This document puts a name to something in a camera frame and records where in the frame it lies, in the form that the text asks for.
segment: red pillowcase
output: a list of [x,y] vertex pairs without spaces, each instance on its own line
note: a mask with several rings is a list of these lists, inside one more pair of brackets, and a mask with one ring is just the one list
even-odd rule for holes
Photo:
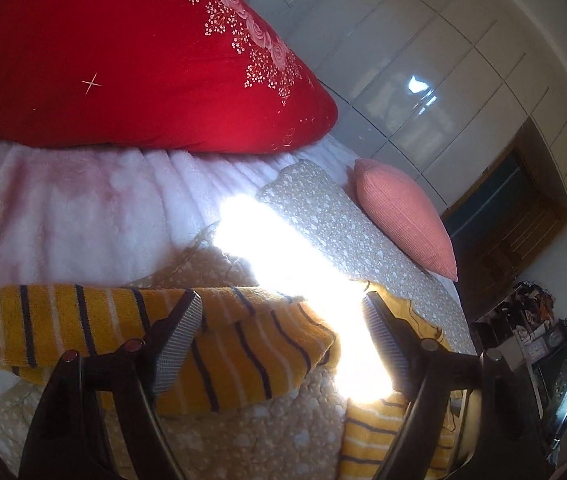
[[0,0],[0,137],[270,153],[337,107],[243,0]]

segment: yellow striped cloth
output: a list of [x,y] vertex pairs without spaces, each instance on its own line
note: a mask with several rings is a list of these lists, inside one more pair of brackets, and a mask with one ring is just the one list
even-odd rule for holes
[[[377,290],[397,317],[422,337],[447,346],[441,330],[412,311],[411,302]],[[164,415],[243,408],[298,388],[310,370],[333,368],[337,335],[299,299],[261,288],[196,289],[203,319],[171,391],[158,399]],[[44,383],[65,349],[84,356],[114,351],[142,337],[172,310],[183,290],[20,285],[0,288],[0,365]],[[340,462],[342,480],[374,475],[406,412],[400,394],[372,404],[350,403]],[[453,444],[446,423],[429,476],[440,478]]]

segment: navy stripe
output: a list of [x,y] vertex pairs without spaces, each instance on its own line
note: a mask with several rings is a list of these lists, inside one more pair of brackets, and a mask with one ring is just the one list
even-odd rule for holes
[[248,356],[250,361],[252,361],[254,368],[256,368],[256,371],[259,372],[259,375],[261,376],[261,382],[263,383],[263,391],[265,392],[265,398],[272,399],[272,388],[270,387],[270,378],[268,377],[268,370],[265,369],[265,367],[261,364],[261,362],[256,357],[256,355],[254,355],[254,352],[252,352],[252,349],[248,346],[246,335],[244,334],[243,329],[241,328],[241,322],[237,321],[234,324],[234,328],[236,329],[236,333],[239,336],[239,342],[241,343],[241,347],[244,349],[244,352],[246,352],[246,355]]
[[301,306],[300,303],[297,306],[298,306],[299,310],[301,311],[301,314],[303,314],[303,317],[305,317],[311,324],[313,324],[314,326],[317,326],[319,328],[322,328],[327,333],[329,333],[334,339],[337,339],[337,334],[332,332],[332,330],[330,330],[327,326],[324,326],[321,323],[317,323],[314,319],[312,319],[310,316],[308,316],[308,313],[305,310],[303,310],[303,307]]
[[277,294],[279,294],[279,296],[282,296],[282,297],[284,297],[286,300],[288,300],[288,304],[294,303],[294,298],[292,298],[292,296],[288,296],[287,294],[284,294],[284,293],[282,293],[282,292],[279,292],[278,290],[275,290],[275,292],[276,292]]
[[201,378],[203,379],[203,386],[205,387],[205,392],[208,396],[208,400],[210,401],[210,409],[213,412],[218,413],[217,394],[212,387],[212,378],[210,377],[210,372],[208,371],[208,368],[205,367],[203,359],[201,359],[201,354],[199,353],[199,347],[197,346],[196,339],[192,342],[190,350],[192,350],[192,357],[194,357],[194,362],[197,365],[199,373],[201,374]]
[[243,295],[243,292],[241,292],[238,288],[236,288],[236,286],[233,286],[232,290],[236,294],[236,296],[241,300],[241,303],[246,305],[247,311],[250,313],[250,316],[256,314],[256,312],[254,311],[254,307],[252,306],[252,303],[247,301],[247,298]]
[[330,361],[330,349],[326,350],[326,353],[323,356],[323,359],[321,359],[320,362],[318,362],[317,366],[324,366],[327,364],[327,362]]
[[37,367],[37,360],[34,356],[34,335],[32,333],[32,316],[30,315],[30,300],[28,298],[28,287],[19,287],[21,295],[21,311],[23,314],[23,330],[25,332],[25,354],[28,358],[30,368]]
[[390,402],[389,400],[381,399],[381,403],[384,406],[390,406],[390,408],[407,408],[407,404],[402,404],[401,402]]
[[310,370],[312,369],[312,363],[310,362],[310,356],[308,355],[308,352],[306,352],[306,349],[303,348],[303,346],[301,346],[292,337],[290,337],[288,334],[286,334],[283,331],[283,327],[281,326],[281,323],[279,323],[275,311],[272,310],[270,311],[270,313],[272,314],[272,320],[274,321],[274,325],[276,326],[279,333],[288,343],[290,343],[291,346],[294,346],[294,348],[296,348],[299,351],[299,353],[303,356],[303,360],[306,362],[306,375],[308,375],[310,373]]
[[148,311],[146,310],[146,302],[143,301],[143,295],[138,288],[132,289],[134,299],[137,302],[138,316],[141,318],[141,324],[145,332],[150,332],[150,319],[148,318]]
[[339,457],[341,460],[346,462],[355,462],[356,464],[370,464],[370,465],[380,465],[383,460],[371,460],[369,458],[356,458],[355,456],[341,455]]
[[87,315],[86,293],[81,285],[75,285],[76,302],[79,306],[79,319],[81,320],[81,328],[84,331],[84,338],[86,339],[87,352],[90,356],[96,355],[96,345],[94,344],[94,337],[92,337],[92,330],[90,329],[90,319]]
[[369,424],[366,424],[365,422],[362,422],[361,420],[356,420],[354,418],[346,418],[345,419],[345,423],[351,423],[354,424],[355,426],[359,426],[361,428],[363,428],[364,430],[368,430],[368,431],[374,431],[374,433],[384,433],[384,434],[388,434],[388,435],[396,435],[397,432],[394,430],[382,430],[381,428],[375,428],[374,426],[370,426]]

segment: pink knit pillow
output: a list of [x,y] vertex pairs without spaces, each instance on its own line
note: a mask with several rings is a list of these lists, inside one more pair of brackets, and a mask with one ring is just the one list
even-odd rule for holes
[[450,237],[435,206],[403,171],[376,160],[355,162],[357,198],[372,221],[415,263],[457,281]]

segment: white sparkle print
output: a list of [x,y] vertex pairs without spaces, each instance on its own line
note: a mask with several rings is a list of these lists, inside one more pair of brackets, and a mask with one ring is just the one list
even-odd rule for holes
[[96,74],[97,72],[95,72],[94,75],[92,76],[92,81],[81,81],[81,83],[87,84],[86,95],[90,91],[90,88],[92,88],[93,86],[101,86],[98,83],[94,82],[94,80],[96,79]]

